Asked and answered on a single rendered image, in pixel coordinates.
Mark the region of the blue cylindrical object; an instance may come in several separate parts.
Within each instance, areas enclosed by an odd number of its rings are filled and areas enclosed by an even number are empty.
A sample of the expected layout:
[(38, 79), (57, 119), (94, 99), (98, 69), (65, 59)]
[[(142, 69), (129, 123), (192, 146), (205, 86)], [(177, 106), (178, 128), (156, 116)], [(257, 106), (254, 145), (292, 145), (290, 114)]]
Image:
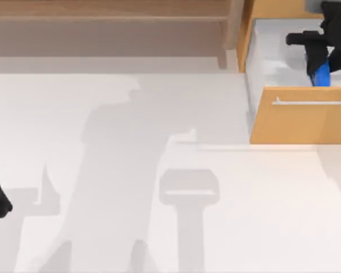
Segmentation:
[(330, 66), (329, 62), (326, 61), (321, 65), (314, 73), (310, 76), (310, 81), (314, 87), (330, 87), (331, 77), (330, 77)]

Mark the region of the grey inside pulled-out drawer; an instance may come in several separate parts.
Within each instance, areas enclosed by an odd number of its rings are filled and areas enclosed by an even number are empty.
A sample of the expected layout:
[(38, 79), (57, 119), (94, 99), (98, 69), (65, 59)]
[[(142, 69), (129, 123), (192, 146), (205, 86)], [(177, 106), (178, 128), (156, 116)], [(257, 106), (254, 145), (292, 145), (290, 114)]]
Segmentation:
[(246, 58), (246, 79), (249, 100), (249, 115), (256, 118), (264, 88), (287, 88), (288, 98), (273, 95), (284, 101), (341, 101), (341, 98), (311, 98), (320, 94), (313, 88), (306, 75), (305, 49), (301, 45), (287, 45), (289, 33), (306, 30), (320, 31), (319, 19), (257, 19), (253, 23)]

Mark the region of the pale wooden drawer front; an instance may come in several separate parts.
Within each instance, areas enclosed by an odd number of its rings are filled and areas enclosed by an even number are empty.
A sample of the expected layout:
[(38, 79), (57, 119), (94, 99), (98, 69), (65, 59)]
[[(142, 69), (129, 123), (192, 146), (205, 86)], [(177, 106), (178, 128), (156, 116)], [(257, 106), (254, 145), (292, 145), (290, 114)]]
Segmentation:
[[(341, 98), (341, 87), (314, 87), (311, 98)], [(273, 95), (288, 98), (287, 88), (264, 88), (250, 142), (252, 144), (341, 144), (341, 106), (272, 105)]]

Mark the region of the wooden open shelf unit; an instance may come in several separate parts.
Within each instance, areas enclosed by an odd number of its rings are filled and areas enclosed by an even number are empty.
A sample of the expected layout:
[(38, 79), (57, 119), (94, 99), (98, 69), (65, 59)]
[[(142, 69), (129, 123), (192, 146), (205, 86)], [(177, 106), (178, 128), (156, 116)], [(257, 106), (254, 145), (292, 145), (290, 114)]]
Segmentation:
[(214, 57), (245, 0), (0, 0), (0, 57)]

